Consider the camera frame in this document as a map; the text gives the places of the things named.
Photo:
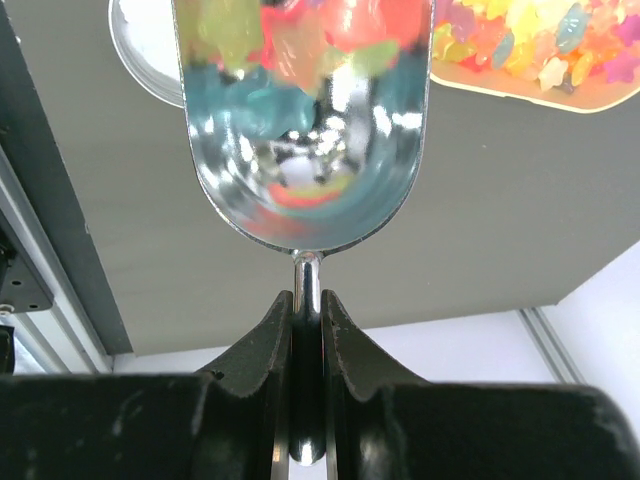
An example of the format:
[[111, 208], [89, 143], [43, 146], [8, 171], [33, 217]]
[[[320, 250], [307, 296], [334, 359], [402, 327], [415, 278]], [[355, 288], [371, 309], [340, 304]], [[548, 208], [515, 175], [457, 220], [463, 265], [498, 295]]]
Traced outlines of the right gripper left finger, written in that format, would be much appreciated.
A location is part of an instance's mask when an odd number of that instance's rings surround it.
[[293, 294], [201, 368], [210, 381], [197, 422], [199, 479], [286, 479]]

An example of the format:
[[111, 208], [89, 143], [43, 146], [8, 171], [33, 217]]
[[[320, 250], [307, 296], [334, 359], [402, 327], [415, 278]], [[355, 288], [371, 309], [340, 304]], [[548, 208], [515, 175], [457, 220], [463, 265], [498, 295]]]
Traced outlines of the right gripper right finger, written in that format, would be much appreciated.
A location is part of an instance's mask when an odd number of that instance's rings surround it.
[[395, 392], [425, 380], [364, 333], [334, 291], [322, 292], [321, 314], [328, 477], [407, 479]]

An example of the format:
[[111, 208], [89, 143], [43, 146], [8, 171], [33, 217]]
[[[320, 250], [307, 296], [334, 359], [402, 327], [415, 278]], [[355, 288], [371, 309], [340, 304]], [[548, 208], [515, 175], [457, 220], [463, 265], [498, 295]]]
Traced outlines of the metal candy scoop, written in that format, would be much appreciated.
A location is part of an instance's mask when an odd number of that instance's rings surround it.
[[423, 155], [431, 1], [175, 1], [198, 182], [294, 264], [290, 451], [324, 454], [320, 266], [385, 227]]

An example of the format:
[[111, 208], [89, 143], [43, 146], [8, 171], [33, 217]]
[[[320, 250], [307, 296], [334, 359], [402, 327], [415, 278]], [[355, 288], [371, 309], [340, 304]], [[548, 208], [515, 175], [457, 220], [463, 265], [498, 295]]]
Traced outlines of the beige tray of jelly candies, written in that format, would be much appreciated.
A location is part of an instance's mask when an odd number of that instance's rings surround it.
[[639, 92], [636, 1], [437, 1], [432, 79], [579, 114]]

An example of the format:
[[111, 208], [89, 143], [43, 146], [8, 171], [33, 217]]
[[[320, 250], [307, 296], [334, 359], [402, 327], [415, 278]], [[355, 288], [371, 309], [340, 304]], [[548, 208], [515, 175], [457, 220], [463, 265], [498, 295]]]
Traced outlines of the silver jar lid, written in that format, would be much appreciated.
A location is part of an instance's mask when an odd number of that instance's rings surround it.
[[108, 26], [116, 53], [133, 79], [153, 97], [181, 109], [173, 3], [111, 0]]

